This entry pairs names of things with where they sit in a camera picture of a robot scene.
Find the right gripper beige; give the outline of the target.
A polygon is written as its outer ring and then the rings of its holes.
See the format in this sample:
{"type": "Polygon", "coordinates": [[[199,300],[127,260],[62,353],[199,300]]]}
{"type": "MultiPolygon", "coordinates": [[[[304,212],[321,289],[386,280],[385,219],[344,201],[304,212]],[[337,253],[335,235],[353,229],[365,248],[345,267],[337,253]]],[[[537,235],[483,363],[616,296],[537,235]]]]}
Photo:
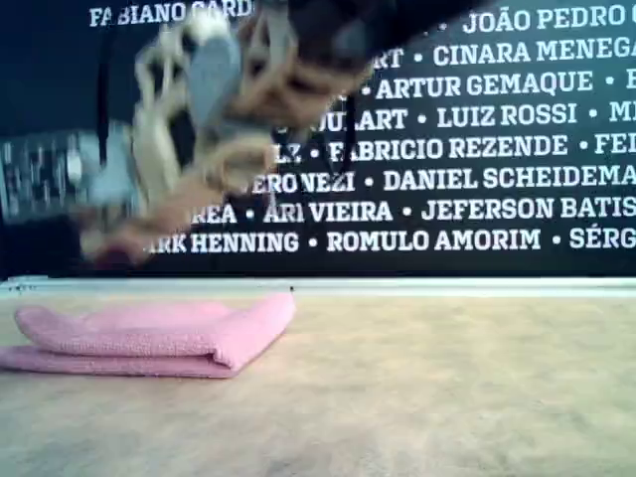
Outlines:
{"type": "Polygon", "coordinates": [[[158,239],[188,231],[205,204],[165,201],[146,214],[132,215],[124,205],[88,209],[79,214],[79,244],[91,263],[141,263],[158,239]]]}

